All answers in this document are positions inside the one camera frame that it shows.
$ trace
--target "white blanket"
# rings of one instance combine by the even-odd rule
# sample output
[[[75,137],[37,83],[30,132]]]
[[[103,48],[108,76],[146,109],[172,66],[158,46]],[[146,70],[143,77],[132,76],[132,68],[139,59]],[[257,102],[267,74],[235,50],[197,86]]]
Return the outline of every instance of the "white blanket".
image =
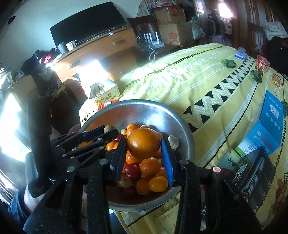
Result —
[[[273,37],[287,38],[288,34],[280,22],[267,22],[263,27],[266,37],[270,41]]]

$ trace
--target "box lid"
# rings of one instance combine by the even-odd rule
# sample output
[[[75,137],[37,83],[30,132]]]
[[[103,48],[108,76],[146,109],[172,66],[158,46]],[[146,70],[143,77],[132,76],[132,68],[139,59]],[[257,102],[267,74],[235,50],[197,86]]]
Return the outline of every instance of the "box lid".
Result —
[[[283,104],[268,90],[266,91],[259,122],[280,143],[283,131]]]

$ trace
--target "floor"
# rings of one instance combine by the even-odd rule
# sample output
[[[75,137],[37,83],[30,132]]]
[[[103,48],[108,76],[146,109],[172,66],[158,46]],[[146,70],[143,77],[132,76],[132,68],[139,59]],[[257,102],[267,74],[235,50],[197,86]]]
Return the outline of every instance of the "floor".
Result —
[[[219,43],[219,44],[222,44],[222,45],[226,45],[226,46],[231,46],[232,47],[232,43],[228,39],[226,39],[226,41],[223,40],[223,43],[222,43],[222,35],[213,35],[212,36],[212,43]]]

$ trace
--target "white mug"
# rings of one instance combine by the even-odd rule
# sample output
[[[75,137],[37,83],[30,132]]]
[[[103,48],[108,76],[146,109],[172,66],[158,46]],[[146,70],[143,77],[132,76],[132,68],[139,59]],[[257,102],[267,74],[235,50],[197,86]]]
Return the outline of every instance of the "white mug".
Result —
[[[73,50],[77,45],[77,41],[71,41],[69,43],[66,44],[66,47],[69,51]]]

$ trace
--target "yellow tablecloth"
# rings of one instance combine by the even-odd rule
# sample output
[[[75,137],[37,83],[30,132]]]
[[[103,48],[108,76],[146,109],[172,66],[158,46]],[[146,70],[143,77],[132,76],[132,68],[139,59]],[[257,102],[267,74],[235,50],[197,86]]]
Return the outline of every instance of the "yellow tablecloth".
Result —
[[[236,50],[220,44],[207,44],[180,50],[123,76],[117,83],[127,99],[153,100],[177,111],[193,132],[196,159],[201,167],[216,165],[229,147],[236,147],[245,129],[253,122],[266,90],[280,101],[288,102],[288,83],[272,68],[263,75],[263,83],[249,78],[255,59],[235,60],[235,68],[226,68],[220,59],[234,59]],[[277,74],[282,86],[275,86]],[[257,218],[265,227],[274,217],[287,195],[287,189],[276,199],[276,190],[285,187],[288,177],[288,146],[284,120],[282,146],[270,155],[276,175]],[[179,195],[151,211],[115,212],[128,233],[167,233],[155,218],[179,201]]]

